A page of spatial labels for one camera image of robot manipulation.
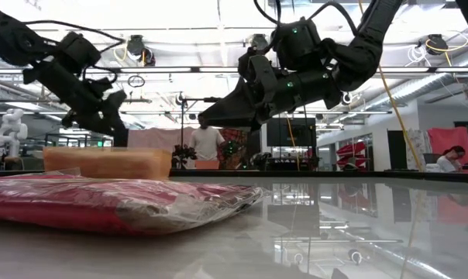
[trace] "yellow cable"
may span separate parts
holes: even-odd
[[[293,147],[294,150],[296,151],[296,164],[298,165],[298,171],[299,171],[299,154],[298,151],[296,150],[296,143],[294,142],[294,137],[293,137],[293,129],[291,128],[291,121],[289,121],[289,117],[286,116],[287,120],[287,127],[289,128],[289,135],[291,136],[291,141],[293,142]]]
[[[429,49],[435,50],[435,51],[444,52],[444,53],[451,52],[451,51],[455,51],[455,50],[461,50],[462,48],[464,48],[464,47],[466,47],[466,46],[468,45],[468,40],[466,40],[466,42],[465,42],[463,45],[461,45],[461,46],[457,46],[457,47],[453,47],[452,49],[446,49],[446,50],[444,50],[444,49],[438,49],[438,48],[436,48],[436,47],[430,46],[430,45],[428,44],[428,42],[430,42],[430,41],[431,41],[431,40],[427,40],[427,41],[425,42],[425,45],[426,45]]]
[[[363,14],[363,0],[358,0],[358,3],[360,4],[360,10],[361,13]],[[394,101],[394,98],[392,97],[391,90],[389,89],[389,86],[387,85],[386,78],[384,76],[384,72],[382,71],[382,67],[379,64],[379,72],[380,72],[380,78],[382,79],[382,83],[384,83],[384,88],[387,92],[387,95],[389,96],[389,100],[391,101],[391,105],[394,109],[394,112],[396,113],[397,120],[399,120],[399,124],[401,125],[401,129],[403,130],[403,136],[404,140],[410,147],[411,153],[413,154],[413,158],[415,159],[415,163],[417,165],[418,171],[423,171],[423,166],[420,163],[420,160],[418,159],[417,153],[413,147],[413,144],[410,141],[410,138],[408,137],[408,132],[406,131],[406,128],[404,127],[403,119],[401,118],[401,115],[399,114],[399,111],[397,110],[396,102]],[[417,195],[417,205],[415,209],[415,217],[413,218],[413,223],[411,224],[411,231],[410,231],[410,239],[408,241],[408,250],[406,252],[406,255],[404,257],[403,261],[403,267],[401,268],[401,275],[400,279],[403,279],[404,277],[404,272],[406,271],[406,264],[408,263],[408,258],[409,258],[409,251],[411,249],[411,245],[413,245],[413,239],[415,237],[415,228],[416,228],[416,223],[417,219],[419,216],[421,204],[423,203],[423,191],[420,191]]]
[[[117,49],[116,49],[116,48],[113,49],[113,56],[116,58],[116,60],[118,60],[118,61],[124,61],[124,60],[127,58],[127,44],[128,44],[128,43],[129,43],[129,41],[126,40],[126,44],[125,44],[125,46],[124,46],[124,48],[123,48],[123,50],[124,50],[124,57],[122,57],[122,58],[119,57],[119,56],[117,55]]]

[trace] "black cable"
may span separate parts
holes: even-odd
[[[329,6],[332,6],[334,8],[336,8],[341,14],[342,16],[344,16],[344,18],[346,19],[346,21],[348,22],[349,24],[349,27],[351,28],[351,32],[353,32],[353,35],[356,36],[358,35],[358,30],[356,29],[356,26],[355,26],[355,23],[353,22],[353,20],[351,19],[351,17],[349,16],[349,13],[346,11],[346,9],[344,9],[344,7],[339,4],[338,2],[334,2],[334,1],[329,1],[329,2],[326,2],[324,5],[320,6],[320,8],[318,8],[318,10],[316,10],[312,15],[310,15],[310,17],[308,19],[313,19],[314,17],[316,17],[321,11],[323,11],[325,8],[329,7]]]
[[[255,6],[256,6],[256,9],[258,10],[258,12],[260,12],[260,14],[265,18],[265,19],[268,19],[270,22],[274,23],[274,24],[277,24],[277,26],[280,25],[280,20],[275,20],[273,19],[272,17],[270,17],[261,7],[260,7],[260,4],[258,4],[258,1],[257,0],[254,0],[255,2]],[[353,20],[351,19],[351,17],[349,16],[349,13],[346,11],[346,9],[344,9],[344,7],[339,4],[338,2],[334,2],[334,1],[330,1],[330,2],[326,2],[324,5],[320,6],[320,8],[318,8],[317,11],[315,11],[312,15],[310,15],[310,17],[308,19],[313,19],[314,17],[316,17],[320,12],[322,12],[325,8],[329,7],[329,6],[332,6],[334,8],[336,8],[341,14],[342,16],[344,16],[344,18],[346,19],[346,21],[348,22],[349,24],[349,27],[351,28],[351,31],[353,32],[353,35],[356,36],[358,34],[358,30],[356,29],[356,26],[355,26],[355,23],[353,22]]]
[[[138,74],[135,74],[133,76],[130,76],[128,79],[127,79],[127,84],[132,87],[132,88],[141,88],[144,86],[145,84],[145,80],[143,77],[141,77],[140,75]]]
[[[272,23],[274,23],[276,26],[275,26],[275,31],[274,31],[274,35],[272,37],[272,40],[270,40],[270,43],[267,47],[265,47],[263,49],[263,52],[264,53],[268,53],[270,51],[270,49],[272,47],[274,47],[275,43],[278,41],[278,34],[279,34],[279,28],[280,28],[280,16],[282,14],[282,7],[280,5],[280,0],[275,0],[275,6],[276,6],[276,12],[277,12],[277,20],[275,19],[272,19],[272,17],[270,17],[263,9],[262,7],[260,7],[260,4],[258,4],[258,0],[253,0],[254,3],[255,3],[255,6],[256,6],[256,9],[258,10],[258,12],[260,12],[260,14],[268,19],[269,21],[271,21]]]
[[[108,81],[108,82],[107,81],[103,82],[103,81],[96,81],[96,80],[91,79],[91,78],[86,78],[86,71],[88,70],[89,67],[93,67],[95,69],[104,70],[104,71],[108,71],[109,73],[112,73],[113,74],[112,80]],[[116,69],[108,68],[108,67],[99,67],[99,66],[96,66],[96,65],[92,65],[92,66],[87,66],[82,70],[82,80],[83,81],[92,81],[92,82],[99,83],[99,84],[112,84],[112,83],[117,81],[117,78],[119,78],[119,71],[116,70]]]
[[[105,51],[111,50],[111,49],[114,48],[114,47],[118,47],[118,46],[120,46],[121,44],[124,44],[124,43],[123,43],[123,42],[114,43],[114,44],[112,44],[111,46],[107,46],[107,47],[104,48],[103,50],[100,50],[100,53],[104,53]]]
[[[80,30],[84,30],[84,31],[88,31],[88,32],[97,33],[97,34],[106,36],[106,37],[108,37],[108,38],[110,38],[112,40],[118,41],[118,43],[114,43],[113,45],[108,46],[103,50],[100,50],[100,53],[103,53],[106,50],[110,50],[111,48],[117,47],[117,46],[119,46],[121,44],[124,44],[126,42],[126,40],[124,40],[123,38],[118,38],[116,36],[112,36],[112,35],[110,35],[110,34],[108,34],[106,32],[103,32],[101,30],[92,29],[92,28],[88,28],[88,27],[83,27],[83,26],[79,26],[79,25],[76,25],[76,24],[72,24],[72,23],[61,22],[61,21],[58,21],[58,20],[35,20],[35,21],[23,22],[23,23],[26,24],[26,25],[32,25],[32,24],[57,24],[57,25],[62,25],[62,26],[68,26],[68,27],[72,27],[72,28],[75,28],[75,29],[80,29]]]

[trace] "woman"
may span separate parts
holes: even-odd
[[[437,160],[437,164],[442,172],[460,172],[462,171],[459,159],[465,156],[465,149],[461,146],[453,146],[444,151],[442,156]]]

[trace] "red plastic bag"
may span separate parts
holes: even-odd
[[[0,219],[106,234],[160,235],[235,215],[261,200],[247,186],[94,179],[0,177]]]

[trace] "man in white shirt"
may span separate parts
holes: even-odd
[[[198,115],[200,128],[191,135],[190,147],[196,151],[198,160],[217,160],[217,147],[224,143],[224,138],[217,129],[205,125],[201,113]]]

